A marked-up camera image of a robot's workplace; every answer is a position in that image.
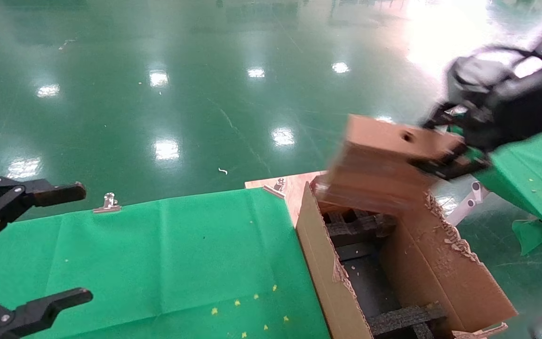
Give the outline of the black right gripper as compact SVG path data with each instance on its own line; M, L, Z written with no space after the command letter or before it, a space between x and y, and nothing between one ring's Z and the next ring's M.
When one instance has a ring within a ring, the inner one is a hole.
M468 111L467 106L455 103L435 105L423 121L423 129L462 129L465 144L437 160L414 159L409 163L428 175L450 181L490 168L492 161L485 152L542 133L542 69L520 79L501 81Z

